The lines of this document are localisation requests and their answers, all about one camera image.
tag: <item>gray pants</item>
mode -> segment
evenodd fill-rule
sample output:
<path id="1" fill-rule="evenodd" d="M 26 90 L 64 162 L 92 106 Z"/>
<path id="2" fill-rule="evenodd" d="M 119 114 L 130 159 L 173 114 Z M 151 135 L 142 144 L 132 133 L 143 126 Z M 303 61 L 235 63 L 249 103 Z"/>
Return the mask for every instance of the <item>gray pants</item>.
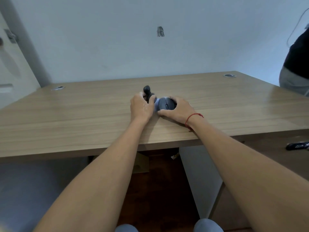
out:
<path id="1" fill-rule="evenodd" d="M 128 224 L 118 226 L 115 232 L 138 232 L 138 230 Z M 193 232 L 223 232 L 220 226 L 212 220 L 200 219 L 194 226 Z"/>
<path id="2" fill-rule="evenodd" d="M 279 76 L 280 87 L 309 97 L 309 79 L 303 78 L 283 67 Z"/>

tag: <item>wooden floor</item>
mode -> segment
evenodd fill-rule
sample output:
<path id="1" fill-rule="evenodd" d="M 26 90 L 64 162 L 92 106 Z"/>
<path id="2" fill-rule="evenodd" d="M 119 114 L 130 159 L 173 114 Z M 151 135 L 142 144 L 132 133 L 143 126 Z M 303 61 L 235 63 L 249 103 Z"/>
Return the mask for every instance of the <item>wooden floor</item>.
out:
<path id="1" fill-rule="evenodd" d="M 118 225 L 144 231 L 193 231 L 199 215 L 177 148 L 141 152 L 149 173 L 133 174 Z"/>

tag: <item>white cable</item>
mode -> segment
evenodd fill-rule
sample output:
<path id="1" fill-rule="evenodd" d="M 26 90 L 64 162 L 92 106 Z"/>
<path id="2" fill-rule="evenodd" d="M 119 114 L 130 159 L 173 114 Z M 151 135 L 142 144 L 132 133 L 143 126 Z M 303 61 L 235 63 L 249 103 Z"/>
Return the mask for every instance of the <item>white cable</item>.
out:
<path id="1" fill-rule="evenodd" d="M 290 48 L 290 46 L 289 46 L 289 39 L 290 39 L 290 38 L 291 38 L 291 36 L 293 35 L 293 33 L 294 33 L 295 29 L 297 28 L 297 26 L 298 26 L 299 22 L 301 21 L 301 19 L 302 19 L 303 15 L 307 12 L 307 10 L 305 10 L 305 11 L 303 12 L 303 14 L 300 16 L 300 18 L 299 18 L 299 20 L 298 20 L 298 22 L 297 22 L 297 24 L 296 24 L 295 28 L 293 29 L 293 31 L 292 31 L 292 33 L 291 33 L 291 35 L 289 36 L 288 40 L 286 41 L 286 45 L 287 45 L 289 48 Z"/>

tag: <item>white door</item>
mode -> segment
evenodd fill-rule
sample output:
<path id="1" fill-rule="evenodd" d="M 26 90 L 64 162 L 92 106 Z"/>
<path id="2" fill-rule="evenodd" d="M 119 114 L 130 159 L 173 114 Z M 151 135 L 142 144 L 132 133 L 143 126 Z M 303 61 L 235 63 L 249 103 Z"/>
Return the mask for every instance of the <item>white door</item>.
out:
<path id="1" fill-rule="evenodd" d="M 11 43 L 0 13 L 0 109 L 36 91 L 40 85 L 18 44 Z"/>

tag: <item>desk surface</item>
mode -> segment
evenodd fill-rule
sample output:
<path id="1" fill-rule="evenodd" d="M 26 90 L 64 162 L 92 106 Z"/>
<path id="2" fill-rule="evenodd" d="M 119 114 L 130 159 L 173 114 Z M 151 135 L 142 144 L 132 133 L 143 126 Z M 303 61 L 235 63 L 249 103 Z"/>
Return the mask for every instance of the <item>desk surface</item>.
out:
<path id="1" fill-rule="evenodd" d="M 100 154 L 129 124 L 130 99 L 145 85 L 157 97 L 184 97 L 230 136 L 309 128 L 308 98 L 236 71 L 60 85 L 65 88 L 49 85 L 0 110 L 0 157 Z M 196 144 L 187 128 L 154 115 L 139 150 Z"/>

